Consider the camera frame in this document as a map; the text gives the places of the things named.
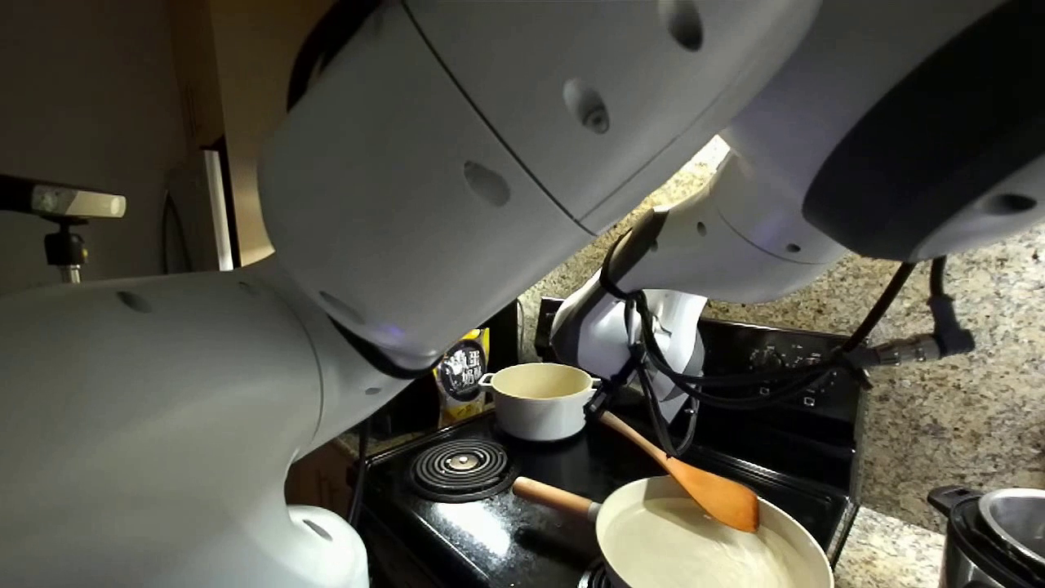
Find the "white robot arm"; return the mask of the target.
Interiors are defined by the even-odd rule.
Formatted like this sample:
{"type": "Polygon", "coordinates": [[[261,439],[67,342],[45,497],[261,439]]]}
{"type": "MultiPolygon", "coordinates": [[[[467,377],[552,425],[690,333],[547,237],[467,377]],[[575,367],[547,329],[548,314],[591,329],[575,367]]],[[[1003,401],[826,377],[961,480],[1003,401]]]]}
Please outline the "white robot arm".
{"type": "Polygon", "coordinates": [[[0,588],[365,588],[284,497],[710,136],[596,286],[758,302],[1042,217],[1045,0],[379,0],[267,141],[270,258],[0,302],[0,588]]]}

